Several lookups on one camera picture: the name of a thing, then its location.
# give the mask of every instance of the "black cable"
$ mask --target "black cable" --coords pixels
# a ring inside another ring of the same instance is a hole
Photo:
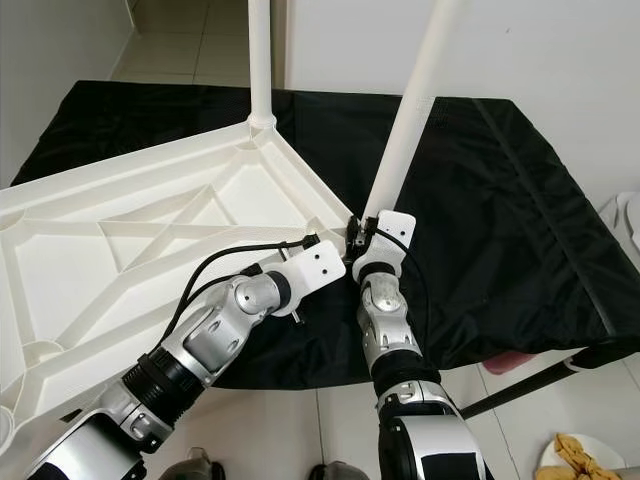
[[[213,287],[214,285],[217,285],[218,283],[221,282],[226,282],[227,280],[232,279],[233,277],[235,277],[235,275],[224,275],[223,277],[218,277],[218,278],[214,278],[213,280],[208,281],[207,283],[205,283],[204,285],[202,285],[199,289],[197,289],[195,292],[193,292],[189,298],[187,299],[186,303],[184,304],[184,309],[182,310],[182,312],[180,312],[181,314],[184,313],[184,311],[189,307],[189,305],[191,305],[193,303],[193,301],[202,293],[204,292],[207,288],[209,287]]]
[[[231,247],[226,248],[224,250],[220,250],[219,252],[214,253],[213,255],[208,256],[204,259],[204,261],[198,265],[195,271],[191,274],[191,278],[187,282],[184,291],[182,292],[182,296],[180,297],[180,301],[178,302],[178,306],[176,307],[176,311],[171,318],[171,321],[167,325],[162,337],[160,337],[160,341],[156,345],[158,347],[165,338],[171,335],[171,332],[176,328],[178,324],[178,320],[180,319],[180,315],[184,312],[185,308],[189,304],[189,296],[191,293],[191,289],[195,285],[196,281],[200,274],[207,268],[212,262],[216,261],[218,258],[224,257],[226,255],[231,255],[233,253],[242,253],[242,252],[257,252],[260,250],[278,250],[280,248],[294,248],[305,245],[308,242],[308,239],[305,237],[302,240],[297,242],[280,242],[280,243],[265,243],[260,245],[242,245],[239,247]]]
[[[418,263],[418,260],[413,255],[413,253],[411,253],[411,251],[400,240],[398,240],[396,237],[394,237],[390,233],[382,231],[379,228],[375,228],[373,231],[375,233],[377,233],[378,235],[386,238],[387,240],[392,242],[394,245],[396,245],[400,250],[402,250],[404,253],[407,254],[407,257],[409,257],[409,259],[413,263],[413,266],[415,267],[416,272],[418,273],[418,278],[420,279],[420,283],[422,284],[422,290],[424,290],[425,309],[426,309],[426,311],[425,311],[425,327],[424,328],[425,328],[425,333],[428,335],[429,334],[429,324],[431,323],[431,297],[429,296],[429,287],[427,286],[427,280],[426,280],[426,278],[424,276],[424,272],[422,271],[422,268],[420,267],[420,264]],[[428,348],[427,348],[427,345],[424,346],[424,350],[425,350],[425,352],[423,354],[424,354],[425,358],[428,359]]]

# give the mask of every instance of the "shoe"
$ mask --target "shoe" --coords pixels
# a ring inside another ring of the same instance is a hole
[[[327,468],[324,464],[316,465],[311,469],[311,473],[307,480],[322,480],[324,478],[324,469]]]
[[[224,468],[218,462],[211,462],[211,480],[226,480]]]

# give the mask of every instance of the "white plate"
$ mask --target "white plate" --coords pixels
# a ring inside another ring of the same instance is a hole
[[[595,458],[596,462],[598,462],[598,465],[600,465],[602,468],[606,468],[607,470],[615,470],[617,468],[625,468],[627,466],[627,462],[624,461],[624,458],[622,458],[620,454],[615,452],[608,445],[602,443],[600,440],[596,440],[593,437],[588,437],[579,433],[570,433],[569,435],[578,440],[582,444],[582,448],[584,449],[584,451]],[[547,447],[542,452],[538,468],[568,466],[567,462],[565,462],[562,457],[560,457],[555,452],[553,444],[554,440],[551,440],[551,442],[549,442],[549,445],[547,445]]]

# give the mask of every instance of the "tile floor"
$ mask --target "tile floor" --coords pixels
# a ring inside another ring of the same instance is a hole
[[[246,2],[139,0],[138,32],[114,80],[248,85]],[[481,366],[443,372],[463,407],[552,363],[548,352],[502,376]],[[640,355],[584,372],[469,421],[498,480],[531,479],[556,431],[597,437],[640,464]],[[377,419],[370,384],[304,392],[208,391],[175,434],[147,459],[149,478],[190,446],[221,460],[230,480],[303,479],[316,463],[345,460],[379,478]]]
[[[113,80],[249,85],[247,2],[139,0]]]

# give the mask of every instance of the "black tablecloth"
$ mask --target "black tablecloth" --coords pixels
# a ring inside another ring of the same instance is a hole
[[[276,91],[278,130],[354,213],[399,97]],[[15,184],[241,122],[242,88],[78,82]],[[551,146],[509,100],[439,98],[397,210],[417,218],[403,289],[438,368],[505,350],[541,352],[640,337],[640,277]],[[368,378],[345,278],[309,297],[306,323],[265,321],[220,380],[306,388]]]

